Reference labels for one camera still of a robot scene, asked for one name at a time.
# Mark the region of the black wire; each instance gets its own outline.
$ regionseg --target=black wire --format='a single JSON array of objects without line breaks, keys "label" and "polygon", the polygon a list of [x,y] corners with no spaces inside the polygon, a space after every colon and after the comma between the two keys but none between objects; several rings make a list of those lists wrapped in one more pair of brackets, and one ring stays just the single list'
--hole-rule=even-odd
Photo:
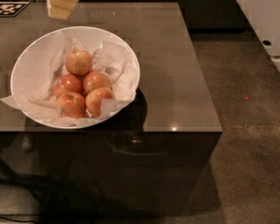
[{"label": "black wire", "polygon": [[0,216],[0,219],[3,219],[3,220],[9,220],[9,221],[14,221],[14,222],[20,222],[20,223],[34,223],[34,224],[40,224],[36,221],[33,221],[33,220],[17,220],[17,219],[12,219],[12,218],[8,218],[8,217],[2,217]]}]

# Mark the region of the red apple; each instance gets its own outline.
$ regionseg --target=red apple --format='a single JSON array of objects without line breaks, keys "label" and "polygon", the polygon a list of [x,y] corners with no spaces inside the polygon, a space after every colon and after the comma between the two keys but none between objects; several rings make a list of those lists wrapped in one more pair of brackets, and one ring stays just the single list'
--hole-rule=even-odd
[{"label": "red apple", "polygon": [[92,71],[92,56],[86,50],[71,50],[65,60],[66,70],[73,75],[86,76]]},{"label": "red apple", "polygon": [[115,100],[112,90],[101,87],[93,90],[86,96],[86,108],[93,117],[99,117],[101,115],[101,103],[103,99]]},{"label": "red apple", "polygon": [[88,94],[101,87],[112,89],[111,81],[106,74],[92,71],[85,76],[83,81],[84,92]]},{"label": "red apple", "polygon": [[63,93],[58,99],[56,110],[59,117],[83,118],[86,114],[85,98],[79,93]]},{"label": "red apple", "polygon": [[75,92],[75,93],[83,94],[82,81],[78,77],[72,74],[61,76],[54,86],[54,94],[58,98],[59,96],[61,96],[63,93],[66,92]]}]

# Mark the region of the qr code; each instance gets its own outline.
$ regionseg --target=qr code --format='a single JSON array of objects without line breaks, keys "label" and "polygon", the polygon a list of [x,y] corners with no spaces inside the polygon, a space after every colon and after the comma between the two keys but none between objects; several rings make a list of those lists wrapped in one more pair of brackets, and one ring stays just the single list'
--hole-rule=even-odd
[{"label": "qr code", "polygon": [[29,2],[0,2],[0,17],[17,16]]}]

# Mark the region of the gray tabletop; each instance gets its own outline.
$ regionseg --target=gray tabletop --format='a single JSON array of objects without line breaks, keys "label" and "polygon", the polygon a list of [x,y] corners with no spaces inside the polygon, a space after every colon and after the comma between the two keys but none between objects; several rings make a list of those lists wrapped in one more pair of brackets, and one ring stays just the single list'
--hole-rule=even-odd
[{"label": "gray tabletop", "polygon": [[[49,32],[81,25],[123,38],[141,70],[135,101],[115,117],[82,131],[222,131],[177,3],[82,3],[67,21],[49,18],[46,4],[32,3],[14,18],[0,18],[0,98],[11,94],[13,66],[32,42]],[[2,131],[59,130],[40,125],[0,101]]]}]

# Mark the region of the white appliance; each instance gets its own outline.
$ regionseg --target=white appliance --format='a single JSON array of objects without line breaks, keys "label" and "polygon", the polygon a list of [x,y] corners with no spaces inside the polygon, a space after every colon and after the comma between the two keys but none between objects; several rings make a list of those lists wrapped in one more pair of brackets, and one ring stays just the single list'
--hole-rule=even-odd
[{"label": "white appliance", "polygon": [[236,0],[280,72],[280,0]]}]

